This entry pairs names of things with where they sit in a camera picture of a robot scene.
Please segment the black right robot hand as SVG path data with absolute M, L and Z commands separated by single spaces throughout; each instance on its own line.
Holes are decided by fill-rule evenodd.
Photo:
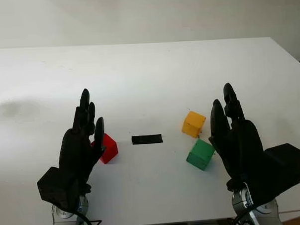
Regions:
M 233 87 L 226 83 L 223 88 L 226 105 L 222 107 L 218 99 L 212 104 L 209 141 L 230 176 L 227 188 L 234 191 L 251 180 L 254 159 L 263 155 L 263 146 L 254 123 L 245 119 Z

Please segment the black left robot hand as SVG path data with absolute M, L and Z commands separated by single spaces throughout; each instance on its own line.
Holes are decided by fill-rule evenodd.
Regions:
M 59 168 L 75 175 L 79 181 L 80 194 L 91 192 L 88 178 L 105 151 L 103 117 L 94 122 L 96 106 L 89 100 L 90 93 L 84 89 L 80 105 L 75 110 L 73 127 L 63 136 L 59 156 Z

